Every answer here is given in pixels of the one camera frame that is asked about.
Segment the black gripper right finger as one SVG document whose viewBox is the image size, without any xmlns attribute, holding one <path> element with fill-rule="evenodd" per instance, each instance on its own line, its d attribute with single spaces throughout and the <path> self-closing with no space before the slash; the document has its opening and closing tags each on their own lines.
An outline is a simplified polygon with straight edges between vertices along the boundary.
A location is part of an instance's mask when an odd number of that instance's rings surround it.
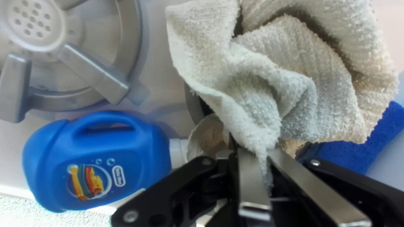
<svg viewBox="0 0 404 227">
<path fill-rule="evenodd" d="M 272 167 L 295 185 L 337 227 L 371 227 L 371 220 L 323 181 L 275 148 L 269 152 Z"/>
</svg>

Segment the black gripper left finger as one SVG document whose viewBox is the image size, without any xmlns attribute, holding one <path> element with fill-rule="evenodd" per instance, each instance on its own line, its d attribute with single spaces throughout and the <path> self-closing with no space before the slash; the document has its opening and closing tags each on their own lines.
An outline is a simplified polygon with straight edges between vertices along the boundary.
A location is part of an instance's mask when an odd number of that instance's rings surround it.
<svg viewBox="0 0 404 227">
<path fill-rule="evenodd" d="M 257 158 L 233 138 L 229 139 L 229 148 L 235 153 L 237 215 L 245 220 L 270 222 L 271 203 Z"/>
</svg>

